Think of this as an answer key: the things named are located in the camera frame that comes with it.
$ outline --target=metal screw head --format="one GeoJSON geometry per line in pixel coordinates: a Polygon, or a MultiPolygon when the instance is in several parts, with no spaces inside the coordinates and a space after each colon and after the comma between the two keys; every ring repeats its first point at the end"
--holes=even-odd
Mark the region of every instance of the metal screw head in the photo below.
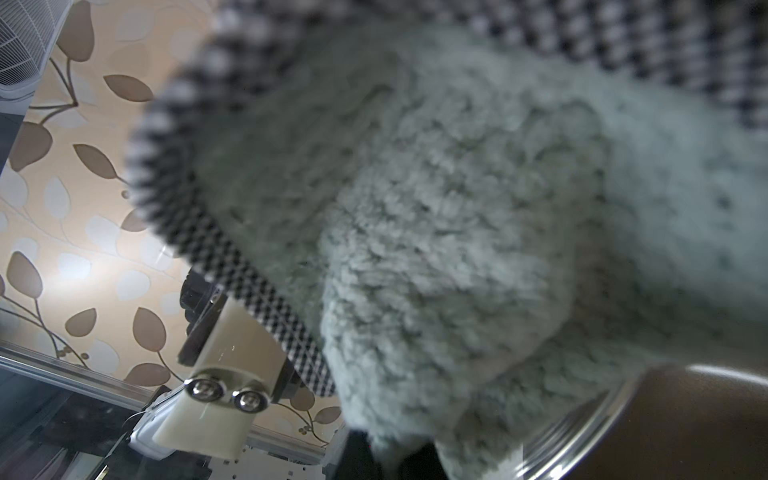
{"type": "Polygon", "coordinates": [[[187,392],[190,396],[201,402],[215,402],[224,396],[224,389],[215,379],[192,379],[187,384],[187,392]]]}
{"type": "Polygon", "coordinates": [[[244,390],[237,392],[234,398],[235,408],[245,413],[258,413],[269,406],[266,397],[254,390],[244,390]]]}

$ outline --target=brown leaf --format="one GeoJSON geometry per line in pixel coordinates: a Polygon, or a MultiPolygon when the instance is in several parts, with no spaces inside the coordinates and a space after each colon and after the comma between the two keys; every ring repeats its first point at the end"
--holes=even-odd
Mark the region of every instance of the brown leaf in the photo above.
{"type": "Polygon", "coordinates": [[[290,405],[300,412],[306,412],[315,405],[315,394],[306,387],[301,387],[290,400],[290,405]]]}
{"type": "Polygon", "coordinates": [[[125,376],[125,381],[138,386],[159,386],[170,380],[170,372],[156,363],[139,363],[125,376]]]}
{"type": "Polygon", "coordinates": [[[154,98],[152,90],[138,78],[129,75],[107,75],[107,86],[118,97],[128,101],[149,101],[154,98]]]}
{"type": "Polygon", "coordinates": [[[14,252],[11,255],[5,275],[11,286],[23,295],[39,298],[43,293],[43,279],[40,278],[38,269],[21,252],[14,252]]]}
{"type": "Polygon", "coordinates": [[[150,352],[160,352],[165,346],[165,325],[151,310],[139,307],[134,315],[134,338],[150,352]]]}
{"type": "Polygon", "coordinates": [[[91,22],[91,3],[86,0],[72,5],[61,27],[56,45],[72,61],[86,61],[94,51],[94,26],[91,22]]]}
{"type": "Polygon", "coordinates": [[[123,224],[120,225],[120,228],[127,232],[141,232],[147,229],[147,225],[136,214],[136,210],[133,209],[125,216],[125,220],[123,220],[123,224]]]}
{"type": "Polygon", "coordinates": [[[43,158],[52,145],[53,137],[46,127],[29,121],[22,122],[16,142],[8,154],[8,162],[14,171],[20,172],[22,168],[43,158]]]}
{"type": "Polygon", "coordinates": [[[317,415],[315,415],[315,423],[319,423],[320,425],[328,425],[329,423],[335,422],[336,419],[339,418],[339,415],[341,415],[341,408],[327,407],[320,410],[317,415]]]}
{"type": "Polygon", "coordinates": [[[113,180],[118,177],[112,162],[98,148],[86,144],[75,144],[72,147],[74,147],[74,152],[80,157],[83,165],[94,174],[107,180],[113,180]]]}
{"type": "Polygon", "coordinates": [[[64,328],[72,336],[86,336],[96,325],[96,309],[89,308],[74,314],[64,324],[64,328]]]}

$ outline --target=fan grille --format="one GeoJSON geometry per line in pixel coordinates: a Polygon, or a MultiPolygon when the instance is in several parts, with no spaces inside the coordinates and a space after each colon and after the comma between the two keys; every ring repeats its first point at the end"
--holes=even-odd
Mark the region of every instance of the fan grille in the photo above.
{"type": "Polygon", "coordinates": [[[0,88],[37,81],[70,0],[0,2],[0,88]]]}

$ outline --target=floral wallpaper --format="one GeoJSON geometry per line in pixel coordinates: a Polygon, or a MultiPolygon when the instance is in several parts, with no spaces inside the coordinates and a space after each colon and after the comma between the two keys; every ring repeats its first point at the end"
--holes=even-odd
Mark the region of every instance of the floral wallpaper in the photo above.
{"type": "MultiPolygon", "coordinates": [[[[0,174],[0,338],[138,386],[179,385],[189,266],[128,197],[135,119],[205,36],[214,0],[72,5],[0,174]]],[[[257,416],[324,445],[338,400],[301,389],[257,416]]]]}

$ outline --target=houndstooth trim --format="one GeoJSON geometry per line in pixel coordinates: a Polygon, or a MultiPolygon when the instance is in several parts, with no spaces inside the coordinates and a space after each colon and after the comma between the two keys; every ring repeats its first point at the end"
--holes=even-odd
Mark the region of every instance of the houndstooth trim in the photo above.
{"type": "Polygon", "coordinates": [[[229,0],[214,33],[147,108],[126,154],[131,198],[153,231],[243,302],[307,386],[334,393],[317,344],[205,210],[191,138],[214,110],[242,109],[273,87],[312,25],[366,13],[460,22],[639,78],[708,94],[748,127],[768,130],[768,13],[758,2],[697,0],[229,0]]]}

